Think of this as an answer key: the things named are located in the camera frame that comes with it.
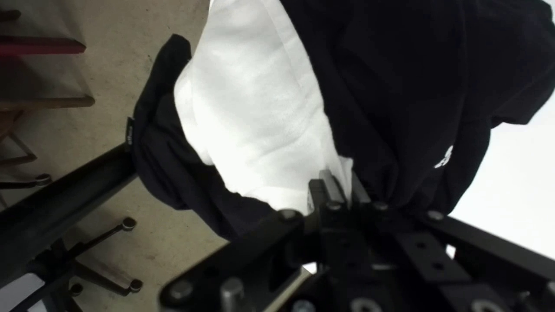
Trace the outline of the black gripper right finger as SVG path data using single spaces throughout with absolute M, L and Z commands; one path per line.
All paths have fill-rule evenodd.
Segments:
M 438 211 L 393 211 L 357 176 L 351 200 L 388 312 L 555 312 L 549 256 Z

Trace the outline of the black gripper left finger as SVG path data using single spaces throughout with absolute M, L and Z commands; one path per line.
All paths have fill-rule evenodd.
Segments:
M 159 312 L 263 310 L 317 251 L 318 212 L 343 207 L 344 193 L 332 176 L 318 176 L 308 181 L 308 202 L 308 216 L 272 211 L 247 233 L 169 278 L 157 294 Z

